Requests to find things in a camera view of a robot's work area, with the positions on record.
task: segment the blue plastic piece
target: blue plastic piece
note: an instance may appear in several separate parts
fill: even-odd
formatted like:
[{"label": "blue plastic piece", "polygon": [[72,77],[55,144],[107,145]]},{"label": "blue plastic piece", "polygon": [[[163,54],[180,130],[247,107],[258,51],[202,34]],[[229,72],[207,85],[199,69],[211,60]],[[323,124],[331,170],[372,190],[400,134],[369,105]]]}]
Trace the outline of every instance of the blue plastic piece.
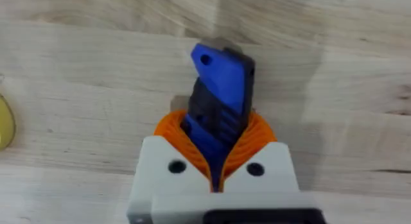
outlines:
[{"label": "blue plastic piece", "polygon": [[[201,82],[208,90],[239,116],[242,115],[245,98],[245,71],[241,60],[227,51],[220,51],[202,44],[195,46],[191,57]],[[223,163],[233,146],[227,146],[205,131],[197,123],[195,117],[187,114],[185,120],[191,127],[188,133],[189,138],[210,166],[213,187],[217,191]]]}]

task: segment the screw hole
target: screw hole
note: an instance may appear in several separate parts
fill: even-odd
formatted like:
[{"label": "screw hole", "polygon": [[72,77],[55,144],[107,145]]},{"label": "screw hole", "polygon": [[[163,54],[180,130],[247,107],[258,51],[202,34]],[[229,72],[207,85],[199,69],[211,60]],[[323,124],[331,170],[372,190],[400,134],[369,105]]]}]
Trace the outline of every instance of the screw hole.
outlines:
[{"label": "screw hole", "polygon": [[168,170],[172,173],[182,173],[186,168],[186,163],[181,160],[173,160],[168,164]]},{"label": "screw hole", "polygon": [[200,60],[201,60],[201,62],[202,62],[204,65],[210,65],[210,64],[211,64],[211,61],[212,61],[213,59],[211,59],[211,57],[210,57],[209,55],[202,55],[202,56],[200,57]]},{"label": "screw hole", "polygon": [[255,177],[260,177],[264,175],[264,166],[262,166],[260,163],[250,163],[247,166],[247,172],[251,174],[252,176]]}]

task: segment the black plastic part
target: black plastic part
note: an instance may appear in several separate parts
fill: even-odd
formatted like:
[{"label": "black plastic part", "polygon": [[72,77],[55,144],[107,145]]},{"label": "black plastic part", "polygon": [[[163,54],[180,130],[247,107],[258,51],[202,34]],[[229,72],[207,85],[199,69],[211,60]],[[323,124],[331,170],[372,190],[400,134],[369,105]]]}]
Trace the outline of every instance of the black plastic part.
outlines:
[{"label": "black plastic part", "polygon": [[318,209],[250,209],[207,212],[203,224],[326,224]]},{"label": "black plastic part", "polygon": [[[232,148],[248,125],[252,104],[255,63],[250,57],[235,50],[225,48],[223,51],[238,59],[243,65],[245,92],[242,114],[238,114],[232,108],[222,103],[208,90],[200,78],[197,78],[194,84],[193,93],[189,100],[188,114],[215,139]],[[191,130],[191,127],[184,121],[181,124],[181,128],[187,134]]]}]

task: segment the black screw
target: black screw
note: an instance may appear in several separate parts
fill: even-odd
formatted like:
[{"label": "black screw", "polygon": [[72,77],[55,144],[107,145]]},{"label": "black screw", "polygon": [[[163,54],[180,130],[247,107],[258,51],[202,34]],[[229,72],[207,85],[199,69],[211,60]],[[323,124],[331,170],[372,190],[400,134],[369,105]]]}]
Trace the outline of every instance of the black screw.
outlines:
[{"label": "black screw", "polygon": [[250,163],[247,166],[247,172],[249,172],[252,176],[260,177],[264,175],[264,166],[260,163]]},{"label": "black screw", "polygon": [[168,170],[172,173],[182,173],[186,168],[186,163],[181,160],[173,160],[168,164]]}]

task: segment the hole in blue part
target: hole in blue part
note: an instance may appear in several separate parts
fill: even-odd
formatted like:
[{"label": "hole in blue part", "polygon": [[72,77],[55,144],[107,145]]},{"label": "hole in blue part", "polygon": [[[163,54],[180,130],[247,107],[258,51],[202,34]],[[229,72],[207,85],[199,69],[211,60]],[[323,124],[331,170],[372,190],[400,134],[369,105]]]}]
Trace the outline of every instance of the hole in blue part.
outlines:
[{"label": "hole in blue part", "polygon": [[200,60],[204,65],[210,65],[211,62],[213,61],[213,59],[211,59],[209,55],[202,55],[200,57]]}]

